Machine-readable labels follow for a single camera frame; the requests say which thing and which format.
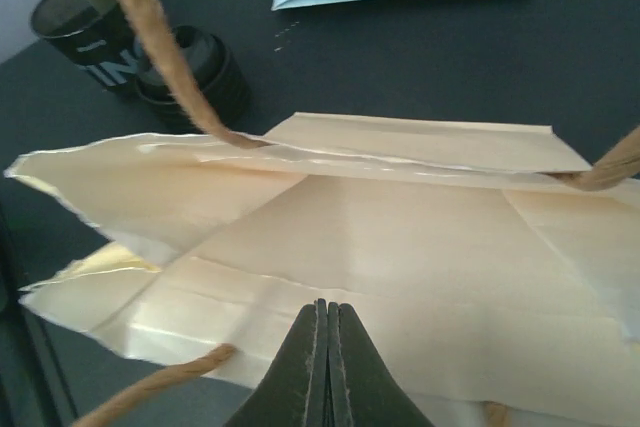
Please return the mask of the beige paper bag with handles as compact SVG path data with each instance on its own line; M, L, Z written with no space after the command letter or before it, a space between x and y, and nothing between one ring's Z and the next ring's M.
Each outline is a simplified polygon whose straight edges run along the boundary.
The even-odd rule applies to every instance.
M639 123L639 0L163 0L253 91L253 151L161 132L37 45L1 69L22 303L81 395L216 344L254 387L301 306L351 304L443 426L639 422L639 184L585 169Z

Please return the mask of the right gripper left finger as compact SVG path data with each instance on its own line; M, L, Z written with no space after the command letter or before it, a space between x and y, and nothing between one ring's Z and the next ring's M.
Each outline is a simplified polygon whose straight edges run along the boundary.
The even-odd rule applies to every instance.
M229 426L325 426L327 304L303 306L264 378Z

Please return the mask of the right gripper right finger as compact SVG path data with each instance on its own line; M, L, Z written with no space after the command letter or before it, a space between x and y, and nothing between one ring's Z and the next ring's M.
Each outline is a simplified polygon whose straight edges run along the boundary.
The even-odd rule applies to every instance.
M328 328L331 426L433 426L396 383L353 306L329 303Z

